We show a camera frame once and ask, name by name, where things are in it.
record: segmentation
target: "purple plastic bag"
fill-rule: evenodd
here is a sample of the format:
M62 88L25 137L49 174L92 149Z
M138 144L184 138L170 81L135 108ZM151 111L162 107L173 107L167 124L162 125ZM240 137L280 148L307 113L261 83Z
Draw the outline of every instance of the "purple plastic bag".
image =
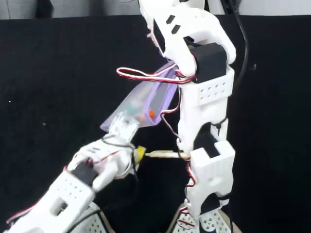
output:
M169 62L157 72L171 66ZM175 78L175 68L160 75L163 78ZM101 129L108 131L112 120L118 113L123 112L136 118L140 122L139 127L157 125L161 121L160 112L167 109L176 92L177 85L171 83L141 82L123 100L113 114L101 125Z

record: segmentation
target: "black cable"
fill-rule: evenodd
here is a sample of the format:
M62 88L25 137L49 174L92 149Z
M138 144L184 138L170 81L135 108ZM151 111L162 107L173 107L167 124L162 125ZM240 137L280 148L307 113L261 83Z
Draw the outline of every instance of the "black cable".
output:
M111 138L111 137L114 137L114 135L109 135L106 138L102 137L102 141L105 144L107 144L107 145L111 145L111 146L115 146L115 147L122 147L122 148L131 148L132 149L131 163L132 163L133 171L134 171L135 191L134 191L134 194L133 194L132 198L127 199L127 200L125 200L125 201L123 201L121 203L118 203L118 204L108 205L108 206L102 208L102 210L114 210L114 209L119 209L119 208L124 207L126 205L132 204L136 200L136 197L137 197L137 194L138 194L138 186L139 186L138 177L137 177L137 171L136 171L136 164L135 164L135 157L134 157L134 150L135 150L134 146L132 146L130 144L127 144L127 145L114 144L114 143L111 143L111 142L107 142L105 140L105 139Z
M79 224L81 224L84 220L87 218L99 214L101 210L94 210L93 212L89 213L88 215L85 215L83 218L79 219L72 227L69 228L69 230L66 233L71 233Z
M233 231L233 221L232 221L232 210L231 210L231 202L230 201L228 203L228 217L229 217L229 220L230 220L231 233L234 233L234 231Z
M234 6L232 0L228 0L229 1L229 4L230 4L230 7L232 8L232 12L233 12L233 15L234 15L234 18L236 19L238 25L239 25L239 28L240 28L240 31L242 33L242 36L244 38L244 42L245 42L245 52L244 52L244 61L243 61L243 65L242 65L242 68L241 68L241 71L240 71L240 74L239 76L236 78L235 82L234 82L234 89L237 89L238 86L240 85L241 81L242 81L242 78L244 77L245 75L245 72L246 72L246 68L247 68L247 63L248 63L248 50L249 50L249 43L248 43L248 39L247 39L247 36L246 36L246 32L245 32L245 29L244 29L244 26L241 22L241 19L240 19L240 14L239 14L239 11L238 9Z

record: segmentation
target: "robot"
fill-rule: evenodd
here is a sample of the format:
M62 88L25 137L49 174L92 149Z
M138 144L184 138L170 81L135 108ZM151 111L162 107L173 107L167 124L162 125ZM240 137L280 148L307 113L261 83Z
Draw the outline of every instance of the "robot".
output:
M218 19L203 10L204 1L139 0L139 6L149 36L162 56L175 62L180 81L176 143L178 154L190 158L190 180L171 232L229 233L218 210L229 203L233 185L235 151L226 140L226 108L235 47ZM20 217L5 232L108 232L92 201L114 179L136 175L139 154L131 140L138 129L139 121L120 113L103 138L80 148L37 204L8 220Z

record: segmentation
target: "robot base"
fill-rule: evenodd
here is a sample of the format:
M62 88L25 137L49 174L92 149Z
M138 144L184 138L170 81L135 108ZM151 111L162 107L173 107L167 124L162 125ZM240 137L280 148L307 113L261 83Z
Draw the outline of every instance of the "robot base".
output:
M189 214L179 213L179 209L166 233L231 233L229 218L221 210L205 213L196 222ZM179 222L179 220L188 222L194 226ZM234 233L242 233L234 223L233 228Z
M89 207L81 215L81 218L90 214L91 212L99 210L99 207L95 203L91 203ZM105 215L100 212L100 214L95 214L81 222L72 233L115 233L111 228Z

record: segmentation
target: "black backdrop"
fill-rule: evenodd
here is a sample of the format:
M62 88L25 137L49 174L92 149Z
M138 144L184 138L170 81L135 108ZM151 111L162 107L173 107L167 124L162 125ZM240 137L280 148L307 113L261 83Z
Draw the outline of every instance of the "black backdrop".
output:
M234 18L220 20L239 70L242 37ZM228 107L234 220L246 233L307 232L311 17L242 20L249 66ZM103 134L99 125L137 84L117 77L117 67L153 71L165 63L146 34L139 16L0 21L1 222L35 203L72 155ZM176 125L178 114L168 119ZM174 148L163 124L140 130L135 143ZM105 212L113 228L164 232L183 201L184 166L145 158L136 201ZM131 195L131 181L113 183L96 203Z

